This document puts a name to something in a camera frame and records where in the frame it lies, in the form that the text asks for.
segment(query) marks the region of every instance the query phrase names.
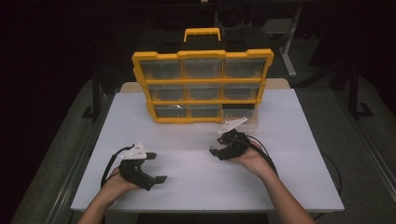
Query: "white bracket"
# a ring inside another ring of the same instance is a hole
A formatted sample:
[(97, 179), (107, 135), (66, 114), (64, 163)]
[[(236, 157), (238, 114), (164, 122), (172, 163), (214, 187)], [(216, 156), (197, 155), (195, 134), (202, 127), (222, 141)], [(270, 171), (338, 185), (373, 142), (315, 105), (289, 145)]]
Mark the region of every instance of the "white bracket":
[(248, 119), (246, 117), (243, 117), (241, 119), (233, 119), (233, 120), (230, 120), (230, 121), (226, 120), (224, 125), (221, 127), (221, 129), (218, 130), (218, 134), (227, 133), (230, 130), (238, 127), (241, 124), (243, 124), (247, 120)]
[(139, 143), (135, 147), (124, 152), (121, 158), (123, 160), (145, 160), (147, 156), (145, 146), (143, 146), (143, 143)]

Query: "hand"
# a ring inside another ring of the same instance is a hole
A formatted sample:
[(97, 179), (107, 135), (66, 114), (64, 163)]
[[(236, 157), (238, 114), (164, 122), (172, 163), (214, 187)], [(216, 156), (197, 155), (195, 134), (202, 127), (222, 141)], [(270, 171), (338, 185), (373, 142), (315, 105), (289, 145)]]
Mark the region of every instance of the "hand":
[[(251, 144), (262, 150), (262, 146), (256, 142), (251, 142)], [(240, 157), (230, 159), (230, 161), (241, 163), (249, 172), (259, 177), (274, 172), (268, 162), (251, 147), (248, 148)]]
[(98, 193), (98, 196), (103, 200), (103, 203), (107, 204), (107, 207), (129, 190), (140, 189), (137, 185), (125, 180), (120, 175), (119, 167), (115, 168), (110, 176)]

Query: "carrying handle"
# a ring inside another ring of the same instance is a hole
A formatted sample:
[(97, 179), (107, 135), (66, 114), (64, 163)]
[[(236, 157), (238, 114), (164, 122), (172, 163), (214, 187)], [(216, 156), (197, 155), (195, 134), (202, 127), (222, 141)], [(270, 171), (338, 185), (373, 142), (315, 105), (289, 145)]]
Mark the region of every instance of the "carrying handle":
[(187, 41), (189, 35), (217, 35), (220, 41), (220, 29), (219, 28), (190, 28), (186, 29), (184, 33), (184, 42)]

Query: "person's right hand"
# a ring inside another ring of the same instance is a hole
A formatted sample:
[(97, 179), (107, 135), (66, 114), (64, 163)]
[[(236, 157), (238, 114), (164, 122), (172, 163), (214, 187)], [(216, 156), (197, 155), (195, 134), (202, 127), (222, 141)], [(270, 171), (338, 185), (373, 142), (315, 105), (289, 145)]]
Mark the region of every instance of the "person's right hand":
[[(257, 143), (251, 142), (251, 144), (262, 150), (262, 146), (258, 145)], [(238, 158), (230, 159), (230, 161), (241, 163), (249, 172), (259, 177), (274, 172), (268, 162), (251, 147), (248, 148), (244, 154)]]

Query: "yellow storage organizer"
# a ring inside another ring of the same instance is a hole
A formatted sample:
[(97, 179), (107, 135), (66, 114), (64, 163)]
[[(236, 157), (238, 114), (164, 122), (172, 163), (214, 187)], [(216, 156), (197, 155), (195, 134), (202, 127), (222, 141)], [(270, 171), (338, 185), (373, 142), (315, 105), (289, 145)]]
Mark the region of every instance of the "yellow storage organizer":
[(134, 75), (157, 123), (256, 118), (274, 53), (262, 29), (146, 31), (132, 57)]

